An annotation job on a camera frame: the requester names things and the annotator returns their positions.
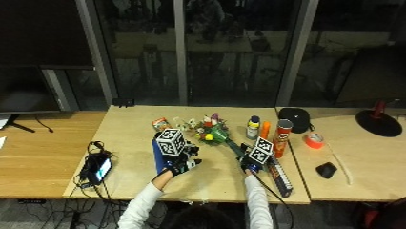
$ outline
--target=white sleeve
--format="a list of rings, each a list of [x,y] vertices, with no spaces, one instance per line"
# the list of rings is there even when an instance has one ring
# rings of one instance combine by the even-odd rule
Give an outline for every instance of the white sleeve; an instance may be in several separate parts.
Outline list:
[[[245,178],[245,186],[250,210],[250,229],[271,229],[273,220],[269,213],[265,189],[253,175]]]
[[[127,207],[120,217],[118,226],[121,229],[142,228],[145,220],[149,218],[149,211],[155,200],[162,196],[151,183],[143,188],[134,199],[130,200]]]

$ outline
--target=red can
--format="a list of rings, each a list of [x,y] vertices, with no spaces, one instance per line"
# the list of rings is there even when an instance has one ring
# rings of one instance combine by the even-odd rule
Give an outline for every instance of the red can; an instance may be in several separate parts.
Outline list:
[[[283,151],[289,140],[291,127],[293,127],[293,123],[287,119],[281,119],[278,121],[278,127],[273,138],[273,143],[274,143],[273,151],[275,153],[275,158],[281,158],[283,156]]]

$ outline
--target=white paper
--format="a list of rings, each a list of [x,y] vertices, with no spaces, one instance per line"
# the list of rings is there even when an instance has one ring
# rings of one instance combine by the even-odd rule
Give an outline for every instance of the white paper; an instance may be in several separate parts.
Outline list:
[[[0,129],[2,129],[5,123],[8,122],[10,116],[9,115],[0,115]]]
[[[1,149],[2,145],[4,145],[5,138],[6,138],[5,136],[0,137],[0,149]]]

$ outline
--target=hand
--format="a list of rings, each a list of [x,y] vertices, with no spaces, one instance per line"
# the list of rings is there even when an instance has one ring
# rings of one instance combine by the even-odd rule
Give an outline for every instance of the hand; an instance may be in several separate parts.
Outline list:
[[[201,159],[189,160],[189,157],[190,157],[189,154],[181,153],[177,157],[175,162],[167,166],[167,169],[173,172],[173,177],[175,177],[179,174],[183,174],[191,168],[194,168],[198,164],[202,163]]]
[[[251,163],[249,155],[245,155],[242,158],[239,158],[239,165],[245,174],[247,174],[246,171],[251,171],[251,173],[257,174],[258,170],[262,169],[261,166]]]

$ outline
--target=white cable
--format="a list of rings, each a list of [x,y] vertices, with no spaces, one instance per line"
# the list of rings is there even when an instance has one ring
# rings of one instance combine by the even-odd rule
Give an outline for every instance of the white cable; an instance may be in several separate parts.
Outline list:
[[[352,175],[351,175],[348,169],[346,168],[346,166],[343,165],[340,158],[334,154],[332,147],[331,147],[331,145],[328,143],[327,143],[327,146],[330,148],[332,157],[334,157],[334,159],[338,162],[339,168],[343,171],[343,174],[346,176],[346,183],[347,183],[347,185],[351,185],[354,183]]]

